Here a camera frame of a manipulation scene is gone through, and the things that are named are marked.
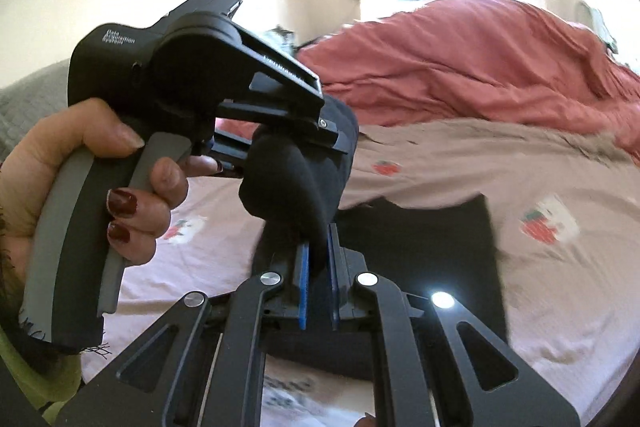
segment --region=bed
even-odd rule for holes
[[[587,29],[551,14],[542,18],[508,0],[455,3],[460,10],[449,2],[440,19],[432,5],[420,24],[406,19],[421,13],[355,25],[301,52],[325,90],[363,123],[340,206],[384,196],[407,208],[438,208],[484,194],[511,346],[572,403],[583,425],[626,425],[609,416],[620,417],[616,402],[632,402],[638,389],[638,78],[604,60]],[[509,16],[482,26],[483,9]],[[533,13],[543,21],[540,42],[515,30],[518,17]],[[452,19],[448,33],[434,29]],[[474,53],[446,45],[447,38]],[[362,53],[352,42],[370,46]],[[66,68],[57,64],[0,92],[5,152],[41,112],[20,111],[15,101],[37,107],[44,89],[40,109],[63,107]],[[238,186],[192,180],[154,260],[127,269],[118,312],[105,322],[108,347],[83,355],[85,380],[186,292],[218,295],[247,277],[263,223],[244,210]],[[373,413],[366,381],[277,359],[269,359],[266,377],[264,426],[351,427]]]

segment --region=green sleeve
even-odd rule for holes
[[[62,357],[58,366],[46,377],[34,371],[18,354],[0,328],[0,357],[13,375],[29,402],[40,409],[53,402],[43,417],[55,420],[60,408],[71,399],[80,386],[80,356]]]

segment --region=hand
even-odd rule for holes
[[[0,249],[22,284],[33,233],[51,185],[65,159],[83,144],[95,156],[124,158],[144,142],[105,102],[94,98],[40,120],[2,164],[0,205],[5,227]],[[132,264],[148,263],[156,251],[156,238],[169,227],[171,209],[187,197],[186,176],[217,171],[215,160],[206,156],[191,156],[182,168],[170,158],[161,158],[149,174],[154,194],[130,188],[110,190],[104,195],[114,217],[105,230],[110,244]]]

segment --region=gray blanket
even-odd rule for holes
[[[66,107],[68,72],[63,60],[0,89],[0,161],[40,118]]]

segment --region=black metal bracket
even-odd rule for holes
[[[185,295],[81,389],[55,425],[258,427],[260,340],[301,328],[308,255],[301,243],[234,293]],[[459,302],[441,308],[368,272],[362,254],[340,247],[333,225],[328,263],[335,334],[372,335],[378,427],[434,427],[436,418],[442,427],[580,425],[572,406]]]
[[[240,3],[187,0],[149,28],[95,28],[72,54],[69,105],[101,98],[119,115],[188,137],[228,164],[222,175],[240,175],[250,142],[214,134],[216,118],[287,128],[297,140],[349,152],[344,133],[321,117],[318,76],[233,22]],[[115,36],[126,45],[114,46]]]

